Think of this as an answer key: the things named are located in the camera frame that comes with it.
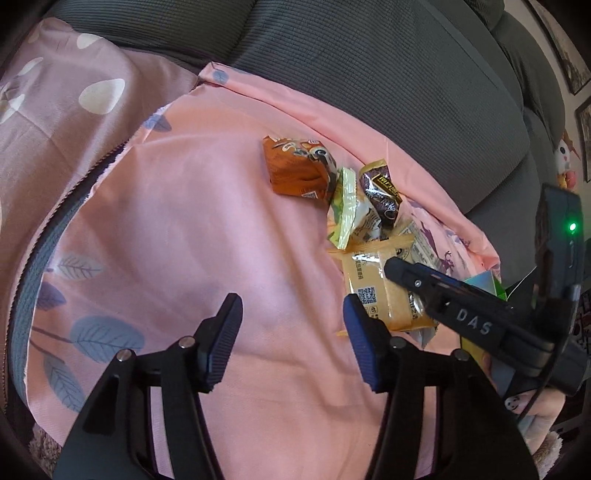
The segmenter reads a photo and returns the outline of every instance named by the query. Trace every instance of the gray couch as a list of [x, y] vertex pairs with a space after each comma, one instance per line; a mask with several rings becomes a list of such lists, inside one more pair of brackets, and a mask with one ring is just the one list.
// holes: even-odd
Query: gray couch
[[503, 0], [60, 0], [48, 15], [199, 70], [217, 60], [363, 120], [489, 237], [511, 285], [534, 266], [564, 106]]

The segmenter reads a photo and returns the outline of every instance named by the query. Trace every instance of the white wall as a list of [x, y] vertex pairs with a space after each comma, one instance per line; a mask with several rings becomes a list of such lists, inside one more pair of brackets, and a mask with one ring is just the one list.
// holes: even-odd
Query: white wall
[[[505, 10], [513, 15], [519, 22], [527, 28], [531, 35], [540, 45], [542, 51], [548, 58], [550, 65], [554, 70], [554, 74], [560, 85], [560, 92], [564, 100], [564, 110], [566, 112], [566, 131], [569, 133], [570, 139], [573, 141], [577, 152], [583, 156], [583, 146], [581, 138], [579, 137], [579, 128], [577, 126], [574, 112], [586, 99], [591, 96], [591, 82], [589, 82], [577, 94], [572, 95], [566, 84], [566, 79], [558, 63], [558, 59], [546, 38], [544, 31], [540, 27], [536, 17], [533, 16], [530, 9], [524, 4], [524, 0], [505, 0]], [[577, 172], [577, 192], [581, 197], [583, 203], [583, 216], [585, 227], [585, 238], [591, 238], [591, 183], [586, 183], [583, 175], [583, 164], [579, 161], [571, 163], [571, 167]]]

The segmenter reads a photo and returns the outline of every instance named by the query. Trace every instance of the white polka dot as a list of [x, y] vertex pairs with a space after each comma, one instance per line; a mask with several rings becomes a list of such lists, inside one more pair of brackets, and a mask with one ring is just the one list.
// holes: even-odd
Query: white polka dot
[[27, 43], [33, 43], [34, 41], [37, 41], [37, 39], [39, 38], [39, 32], [41, 30], [41, 24], [43, 23], [43, 20], [41, 20], [33, 29], [33, 31], [31, 32], [31, 35], [29, 35], [29, 38], [27, 39]]
[[26, 73], [29, 73], [31, 71], [31, 69], [42, 60], [43, 60], [43, 57], [37, 57], [36, 59], [32, 59], [31, 61], [28, 61], [25, 64], [25, 66], [23, 68], [21, 68], [21, 71], [17, 73], [17, 77], [20, 77], [21, 75], [25, 75]]
[[124, 89], [124, 79], [102, 80], [86, 87], [78, 97], [78, 102], [90, 113], [106, 115], [117, 105]]
[[22, 105], [25, 99], [24, 93], [12, 100], [0, 100], [0, 125], [8, 120]]
[[82, 50], [83, 48], [91, 46], [95, 41], [100, 40], [101, 38], [103, 37], [93, 35], [92, 33], [81, 33], [76, 39], [76, 47]]

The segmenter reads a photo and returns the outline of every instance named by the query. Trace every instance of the picture frame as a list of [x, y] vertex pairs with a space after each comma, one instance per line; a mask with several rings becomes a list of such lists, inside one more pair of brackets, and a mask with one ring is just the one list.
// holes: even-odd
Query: picture frame
[[554, 50], [560, 68], [573, 95], [579, 93], [591, 80], [591, 69], [583, 60], [583, 57], [573, 44], [572, 40], [556, 21], [537, 0], [524, 0], [527, 7], [536, 17], [544, 35]]
[[583, 147], [581, 160], [585, 181], [591, 181], [591, 97], [583, 102], [575, 112], [581, 145]]

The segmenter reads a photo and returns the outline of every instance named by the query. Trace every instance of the plush toy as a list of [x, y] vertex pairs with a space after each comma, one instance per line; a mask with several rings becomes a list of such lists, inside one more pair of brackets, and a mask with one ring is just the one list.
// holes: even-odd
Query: plush toy
[[577, 155], [574, 145], [569, 138], [566, 130], [558, 144], [558, 148], [554, 153], [556, 159], [556, 169], [558, 171], [558, 186], [566, 190], [574, 190], [577, 184], [577, 174], [571, 166], [571, 152]]

